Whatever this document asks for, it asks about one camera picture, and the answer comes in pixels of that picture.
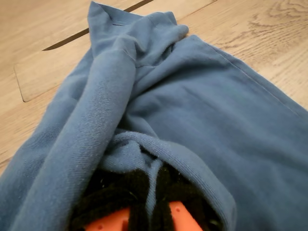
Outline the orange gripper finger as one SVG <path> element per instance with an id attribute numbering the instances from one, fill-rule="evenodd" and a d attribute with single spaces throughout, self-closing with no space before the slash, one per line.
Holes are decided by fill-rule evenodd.
<path id="1" fill-rule="evenodd" d="M 86 225 L 120 209 L 130 208 L 129 231 L 149 228 L 145 203 L 149 192 L 147 174 L 136 169 L 127 173 L 96 170 L 73 210 L 71 230 L 84 231 Z"/>
<path id="2" fill-rule="evenodd" d="M 204 231 L 218 230 L 218 216 L 200 190 L 172 166 L 164 164 L 156 179 L 155 230 L 174 231 L 170 202 L 182 202 Z"/>

